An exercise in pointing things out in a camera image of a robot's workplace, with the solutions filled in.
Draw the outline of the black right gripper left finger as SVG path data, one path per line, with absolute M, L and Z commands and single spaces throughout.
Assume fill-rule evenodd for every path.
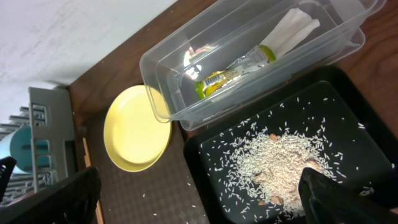
M 1 209 L 1 223 L 91 223 L 101 179 L 89 166 L 36 194 Z

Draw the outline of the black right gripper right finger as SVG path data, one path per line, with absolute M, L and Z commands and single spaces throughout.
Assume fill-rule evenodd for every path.
M 309 167 L 302 171 L 298 192 L 305 223 L 397 223 L 397 214 Z

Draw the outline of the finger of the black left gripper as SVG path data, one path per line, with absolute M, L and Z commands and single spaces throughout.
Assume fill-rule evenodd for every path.
M 6 191 L 9 179 L 11 178 L 13 169 L 16 165 L 16 160 L 11 156 L 5 157 L 0 160 L 0 199 L 2 200 Z

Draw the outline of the light blue bowl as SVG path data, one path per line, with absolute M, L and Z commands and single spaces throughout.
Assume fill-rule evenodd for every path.
M 1 140 L 1 159 L 11 156 L 16 160 L 13 173 L 31 174 L 32 173 L 32 152 L 31 152 L 31 128 L 23 127 L 7 135 Z M 36 154 L 46 154 L 49 152 L 47 140 L 36 140 Z M 37 157 L 38 168 L 49 168 L 49 156 Z

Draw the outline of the wooden chopstick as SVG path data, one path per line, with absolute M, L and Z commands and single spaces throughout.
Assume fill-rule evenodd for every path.
M 83 141 L 83 147 L 85 150 L 85 156 L 84 156 L 85 165 L 86 165 L 86 167 L 89 167 L 89 166 L 91 166 L 91 158 L 90 158 L 90 152 L 88 149 L 87 140 L 86 140 L 86 138 L 83 138 L 82 141 Z M 100 200 L 98 200 L 96 203 L 95 213 L 96 213 L 97 224 L 104 224 L 104 218 L 103 218 L 103 212 L 101 209 Z

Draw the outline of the yellow plate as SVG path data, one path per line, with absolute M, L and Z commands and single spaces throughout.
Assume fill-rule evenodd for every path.
M 127 172 L 140 172 L 155 164 L 171 135 L 172 125 L 155 117 L 144 85 L 120 93 L 104 121 L 106 152 L 117 167 Z

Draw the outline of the green white snack wrapper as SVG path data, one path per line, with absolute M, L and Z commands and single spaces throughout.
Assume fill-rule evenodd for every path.
M 199 99 L 204 99 L 242 76 L 260 70 L 275 60 L 276 57 L 270 48 L 261 44 L 257 45 L 224 70 L 213 72 L 202 81 L 195 82 L 195 91 Z

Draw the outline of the pile of rice waste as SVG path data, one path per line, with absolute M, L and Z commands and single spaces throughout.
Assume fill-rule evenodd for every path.
M 222 194 L 236 197 L 241 202 L 247 195 L 267 206 L 266 213 L 274 209 L 288 219 L 304 214 L 299 195 L 299 180 L 304 168 L 343 183 L 346 175 L 340 172 L 343 153 L 327 152 L 333 144 L 320 128 L 313 136 L 286 128 L 276 135 L 263 129 L 252 139 L 236 137 L 233 142 L 220 142 L 228 150 L 222 153 L 214 171 L 226 172 L 222 179 Z

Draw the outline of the black waste tray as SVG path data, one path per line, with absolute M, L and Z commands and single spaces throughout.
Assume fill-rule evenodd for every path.
M 190 138 L 184 156 L 210 223 L 304 223 L 235 187 L 233 151 L 264 133 L 318 141 L 338 182 L 397 206 L 397 139 L 340 69 L 322 67 Z

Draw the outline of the grey dish rack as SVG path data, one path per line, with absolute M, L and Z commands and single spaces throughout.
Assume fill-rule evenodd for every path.
M 29 126 L 31 128 L 32 173 L 12 172 L 1 206 L 6 207 L 36 193 L 76 172 L 73 158 L 75 128 L 69 92 L 30 87 L 28 106 L 20 107 L 20 115 L 11 115 L 11 123 L 1 125 L 1 140 L 7 135 Z M 36 154 L 36 140 L 47 140 L 49 152 Z M 49 156 L 50 167 L 38 168 L 37 157 Z

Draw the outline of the brown serving tray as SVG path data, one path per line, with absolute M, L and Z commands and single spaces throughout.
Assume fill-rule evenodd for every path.
M 78 128 L 79 149 L 84 141 L 101 179 L 105 223 L 208 223 L 183 156 L 177 124 L 172 125 L 170 143 L 161 158 L 141 172 L 127 172 L 111 161 L 104 147 L 102 120 Z

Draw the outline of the clear plastic bin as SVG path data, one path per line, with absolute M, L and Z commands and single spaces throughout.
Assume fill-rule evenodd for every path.
M 217 1 L 141 58 L 140 69 L 155 117 L 193 131 L 257 100 L 300 72 L 330 65 L 365 43 L 361 24 L 384 6 L 370 0 Z M 195 83 L 224 70 L 259 44 L 291 9 L 320 25 L 289 53 L 205 99 Z

